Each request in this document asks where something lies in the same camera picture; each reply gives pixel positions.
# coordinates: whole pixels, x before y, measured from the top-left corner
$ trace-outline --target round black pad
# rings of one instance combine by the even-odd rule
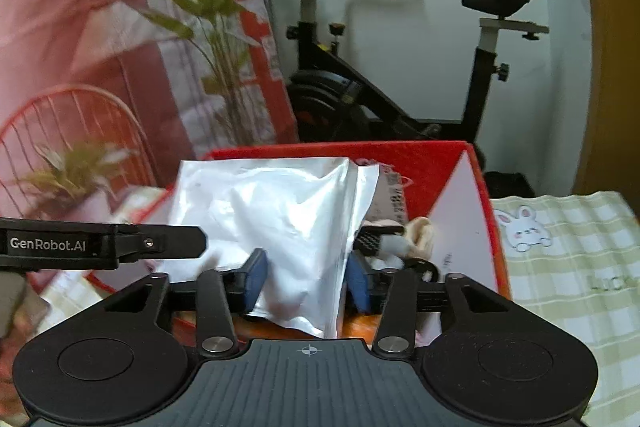
[[[133,351],[127,344],[113,339],[88,339],[67,347],[58,366],[78,380],[98,381],[117,377],[133,362]]]
[[[519,339],[484,344],[478,351],[478,362],[495,377],[511,381],[540,378],[554,363],[544,347]]]
[[[598,374],[588,348],[562,331],[524,337],[446,331],[425,353],[423,375],[450,407],[491,424],[581,414]]]
[[[62,425],[108,425],[139,418],[174,395],[186,377],[184,348],[139,315],[71,319],[26,344],[14,362],[14,384],[27,410]],[[132,360],[123,370],[127,349]],[[76,360],[88,354],[104,364]],[[112,376],[98,379],[110,362]]]

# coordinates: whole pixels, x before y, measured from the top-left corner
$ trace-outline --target artificial plant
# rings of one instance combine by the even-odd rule
[[[215,112],[208,117],[210,130],[222,126],[227,138],[236,145],[252,145],[257,120],[257,102],[242,85],[241,68],[250,58],[248,45],[258,45],[233,28],[244,8],[236,0],[170,0],[180,10],[173,17],[154,9],[138,11],[149,21],[188,42],[204,58],[207,74],[200,78],[202,90],[209,96],[221,96],[225,114]]]
[[[45,166],[16,180],[35,197],[26,217],[57,217],[81,203],[96,190],[113,195],[111,181],[121,174],[122,163],[136,151],[113,143],[81,141],[57,152],[46,145],[34,145]]]

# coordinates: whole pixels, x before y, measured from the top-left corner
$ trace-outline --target plaid tablecloth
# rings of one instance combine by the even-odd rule
[[[592,350],[591,427],[640,425],[640,227],[616,192],[493,200],[513,300]]]

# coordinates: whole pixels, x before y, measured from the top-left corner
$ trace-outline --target crosshair symbol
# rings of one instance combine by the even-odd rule
[[[309,344],[308,346],[305,346],[302,349],[299,349],[299,351],[302,351],[306,356],[310,357],[311,355],[316,354],[318,351],[322,351],[322,349],[318,349],[317,347],[314,347],[311,344]]]

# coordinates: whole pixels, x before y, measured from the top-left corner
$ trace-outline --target white plastic bag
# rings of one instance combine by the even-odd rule
[[[348,158],[182,162],[169,223],[207,234],[199,259],[163,261],[172,281],[242,265],[264,248],[269,275],[252,315],[337,336],[347,255],[371,204],[378,166]]]

